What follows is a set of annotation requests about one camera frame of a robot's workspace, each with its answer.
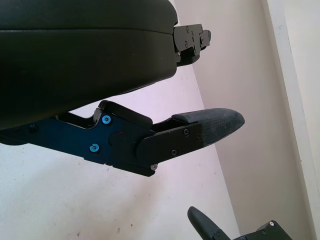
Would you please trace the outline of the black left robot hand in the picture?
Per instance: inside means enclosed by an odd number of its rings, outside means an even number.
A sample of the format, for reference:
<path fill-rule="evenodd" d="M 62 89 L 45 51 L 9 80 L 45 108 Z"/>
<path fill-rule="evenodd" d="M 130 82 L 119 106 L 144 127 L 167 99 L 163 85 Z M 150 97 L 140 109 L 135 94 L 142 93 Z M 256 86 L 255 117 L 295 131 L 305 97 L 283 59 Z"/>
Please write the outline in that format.
<path fill-rule="evenodd" d="M 3 0 L 0 141 L 150 177 L 159 163 L 234 133 L 244 117 L 212 108 L 153 123 L 109 97 L 173 77 L 210 41 L 201 24 L 179 26 L 168 0 Z"/>

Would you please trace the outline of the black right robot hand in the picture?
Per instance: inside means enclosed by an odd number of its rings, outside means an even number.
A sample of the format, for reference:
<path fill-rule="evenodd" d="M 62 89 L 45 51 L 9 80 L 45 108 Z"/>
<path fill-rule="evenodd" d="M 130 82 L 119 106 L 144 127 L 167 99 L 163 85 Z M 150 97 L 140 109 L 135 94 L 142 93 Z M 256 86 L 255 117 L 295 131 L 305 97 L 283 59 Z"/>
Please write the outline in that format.
<path fill-rule="evenodd" d="M 229 236 L 218 227 L 203 212 L 191 206 L 187 217 L 203 240 L 231 240 Z M 275 221 L 269 221 L 258 230 L 235 238 L 236 240 L 292 240 L 292 238 Z"/>

